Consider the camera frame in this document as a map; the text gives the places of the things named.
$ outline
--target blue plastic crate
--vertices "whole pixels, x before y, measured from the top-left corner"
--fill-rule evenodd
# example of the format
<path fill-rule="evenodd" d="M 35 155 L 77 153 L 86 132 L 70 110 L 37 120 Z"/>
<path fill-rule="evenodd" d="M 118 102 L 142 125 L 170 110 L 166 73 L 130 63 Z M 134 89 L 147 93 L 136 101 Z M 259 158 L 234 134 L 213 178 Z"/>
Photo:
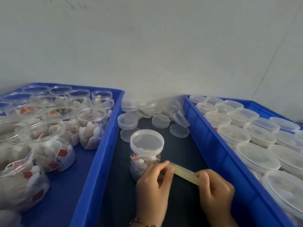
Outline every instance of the blue plastic crate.
<path fill-rule="evenodd" d="M 257 112 L 260 117 L 287 119 L 254 101 L 231 100 L 242 103 L 245 108 Z M 294 226 L 262 184 L 189 100 L 189 95 L 185 96 L 184 111 L 191 125 L 189 131 L 208 167 L 235 187 L 232 214 L 239 226 Z"/>
<path fill-rule="evenodd" d="M 98 218 L 107 175 L 114 152 L 119 127 L 124 91 L 111 88 L 71 85 L 72 88 L 110 90 L 115 101 L 110 120 L 97 150 L 85 150 L 80 144 L 74 147 L 76 161 L 64 172 L 48 173 L 50 189 L 44 199 L 22 215 L 26 227 L 94 226 Z"/>

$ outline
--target right hand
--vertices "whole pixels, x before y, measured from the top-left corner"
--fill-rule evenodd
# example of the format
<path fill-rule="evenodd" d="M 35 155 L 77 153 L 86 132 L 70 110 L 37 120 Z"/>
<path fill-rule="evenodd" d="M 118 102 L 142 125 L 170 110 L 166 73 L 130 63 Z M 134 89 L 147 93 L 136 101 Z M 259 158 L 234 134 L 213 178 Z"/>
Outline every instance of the right hand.
<path fill-rule="evenodd" d="M 200 204 L 212 227 L 234 227 L 237 222 L 231 215 L 235 188 L 213 170 L 196 173 L 199 178 Z"/>

